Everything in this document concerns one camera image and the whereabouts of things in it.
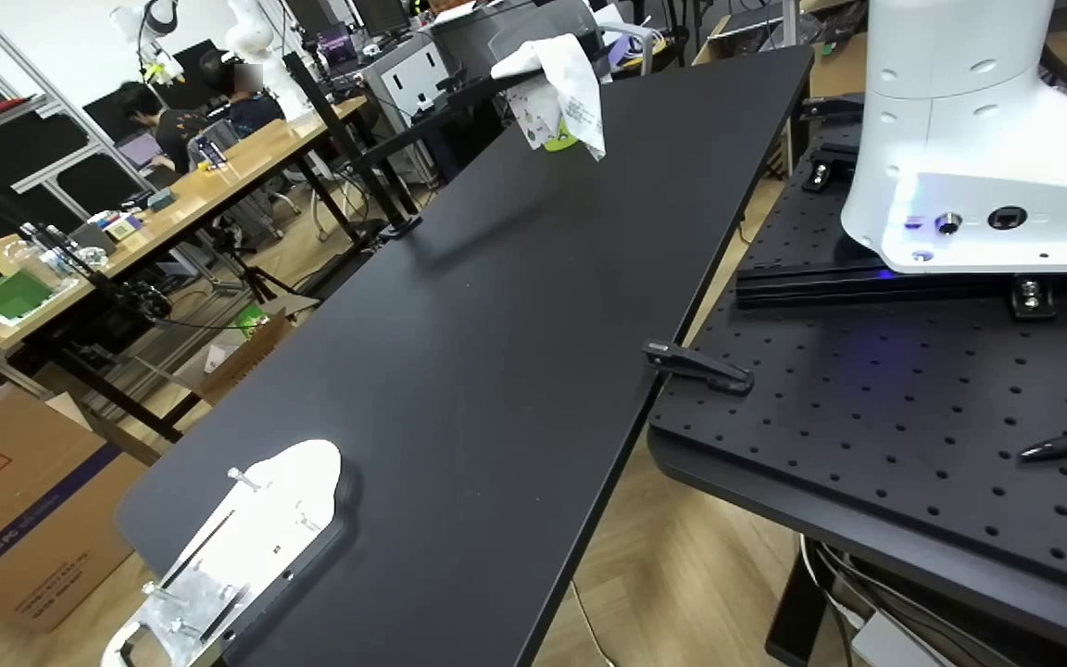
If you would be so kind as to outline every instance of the black tabletop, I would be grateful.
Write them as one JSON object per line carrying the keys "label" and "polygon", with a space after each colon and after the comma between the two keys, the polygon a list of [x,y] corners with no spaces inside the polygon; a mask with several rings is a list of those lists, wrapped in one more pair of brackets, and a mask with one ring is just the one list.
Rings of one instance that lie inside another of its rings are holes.
{"label": "black tabletop", "polygon": [[807,51],[606,89],[607,159],[506,133],[128,499],[165,570],[228,465],[334,438],[340,555],[236,663],[530,659]]}
{"label": "black tabletop", "polygon": [[[859,266],[844,192],[786,189],[742,270]],[[1008,295],[742,307],[696,349],[755,366],[744,400],[669,381],[663,470],[911,583],[1067,643],[1067,295],[1016,322]]]}

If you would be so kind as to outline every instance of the wall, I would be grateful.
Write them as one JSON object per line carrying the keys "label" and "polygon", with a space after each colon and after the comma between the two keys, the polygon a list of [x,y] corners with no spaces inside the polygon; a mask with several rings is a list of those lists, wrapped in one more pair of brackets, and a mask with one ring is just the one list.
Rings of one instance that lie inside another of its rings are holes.
{"label": "wall", "polygon": [[[0,0],[0,34],[70,98],[90,103],[119,82],[138,79],[134,39],[122,38],[113,8],[146,0]],[[264,0],[270,22],[281,22],[281,2]],[[166,51],[196,39],[220,39],[233,24],[228,0],[183,0],[178,34],[165,38]]]}

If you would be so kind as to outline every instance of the table leg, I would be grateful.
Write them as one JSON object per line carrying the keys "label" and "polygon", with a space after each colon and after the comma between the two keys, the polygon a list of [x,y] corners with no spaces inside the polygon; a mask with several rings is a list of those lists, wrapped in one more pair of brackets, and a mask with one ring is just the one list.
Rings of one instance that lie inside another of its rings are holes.
{"label": "table leg", "polygon": [[354,223],[344,219],[340,205],[334,200],[334,192],[328,192],[323,176],[311,170],[308,156],[297,156],[297,165],[306,170],[308,186],[314,189],[314,197],[323,200],[323,207],[339,219],[339,224],[354,238],[356,247],[364,247],[364,238],[354,229]]}
{"label": "table leg", "polygon": [[178,441],[183,432],[174,428],[174,417],[160,417],[156,410],[150,410],[146,402],[138,402],[129,391],[122,391],[119,384],[113,384],[108,379],[102,379],[90,363],[82,363],[78,354],[70,354],[64,344],[54,349],[54,363],[64,366],[66,374],[73,374],[78,381],[87,381],[93,391],[108,396],[113,402],[119,402],[128,413],[134,413],[138,423],[146,423],[150,428],[156,428],[166,441]]}
{"label": "table leg", "polygon": [[[364,119],[364,111],[354,114],[354,128],[356,128],[361,143],[367,143],[367,149],[377,143],[377,135],[375,135],[371,123]],[[386,186],[393,189],[396,205],[408,216],[419,216],[413,189],[396,176],[391,159],[383,159],[383,173],[386,173]]]}
{"label": "table leg", "polygon": [[769,630],[769,651],[789,667],[805,667],[807,654],[814,651],[823,615],[827,615],[827,596],[805,574],[801,555],[798,555],[782,607]]}

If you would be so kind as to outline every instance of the desk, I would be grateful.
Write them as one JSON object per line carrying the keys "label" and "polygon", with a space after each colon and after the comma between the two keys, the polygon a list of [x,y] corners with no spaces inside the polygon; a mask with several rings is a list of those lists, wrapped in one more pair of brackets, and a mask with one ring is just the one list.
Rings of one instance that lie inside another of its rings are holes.
{"label": "desk", "polygon": [[[844,192],[801,192],[805,176],[742,270],[855,266]],[[755,366],[755,390],[669,381],[651,417],[669,474],[1067,647],[1067,458],[1016,458],[1067,428],[1067,301],[1061,322],[1011,322],[1006,295],[728,295],[696,349]]]}
{"label": "desk", "polygon": [[[334,111],[339,111],[339,119],[354,119],[364,106],[367,106],[367,95],[354,95],[354,98],[339,103]],[[146,224],[134,238],[119,239],[103,276],[122,276],[134,263],[165,252],[183,232],[188,232],[196,223],[220,216],[224,207],[240,200],[248,189],[257,189],[266,173],[281,170],[291,159],[306,170],[308,186],[334,210],[334,219],[344,224],[344,232],[354,238],[354,252],[364,247],[364,238],[344,223],[339,200],[328,192],[328,186],[306,161],[306,153],[314,149],[323,135],[328,135],[328,127],[318,114],[311,114],[297,127],[270,123],[270,127],[257,128],[253,135],[245,135],[240,143],[233,143],[228,153],[230,161],[224,170],[195,170],[195,173],[178,176],[170,186],[174,205],[165,210],[150,210]],[[20,324],[0,322],[0,352],[24,349],[29,336],[48,329],[61,313],[66,313],[90,292],[93,292],[93,285],[87,276],[78,276],[78,280],[66,280],[64,292],[56,292],[48,303],[43,303],[33,313],[28,313]],[[64,363],[64,366],[73,370],[82,381],[90,381],[96,391],[103,391],[113,402],[119,402],[129,413],[138,413],[141,423],[150,423],[156,432],[178,438],[166,417],[146,410],[138,400],[129,400],[122,390],[117,390],[113,381],[103,381],[90,366],[70,366],[70,363]]]}
{"label": "desk", "polygon": [[535,659],[805,71],[607,85],[606,161],[509,128],[153,465],[129,544],[166,570],[230,465],[334,438],[344,547],[233,663]]}

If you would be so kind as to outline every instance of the floor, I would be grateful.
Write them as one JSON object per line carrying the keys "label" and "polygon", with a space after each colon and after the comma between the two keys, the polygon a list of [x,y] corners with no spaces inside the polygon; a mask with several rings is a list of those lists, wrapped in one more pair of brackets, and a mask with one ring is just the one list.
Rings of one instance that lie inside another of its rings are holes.
{"label": "floor", "polygon": [[[814,71],[813,89],[859,89],[859,63],[865,43],[855,39]],[[755,189],[713,295],[723,292],[775,197],[777,182]],[[339,238],[318,239],[318,224],[306,210],[285,247],[318,252],[339,244]],[[266,266],[299,276],[314,266],[314,255],[299,263],[281,252]],[[795,551],[798,536],[789,530],[663,479],[640,438],[546,633],[537,667],[607,667],[606,651],[619,667],[775,663],[765,651],[765,637]],[[108,633],[138,607],[138,588],[150,579],[134,555],[61,630],[28,633],[0,623],[0,667],[96,663]],[[823,630],[814,663],[844,663],[831,630]]]}

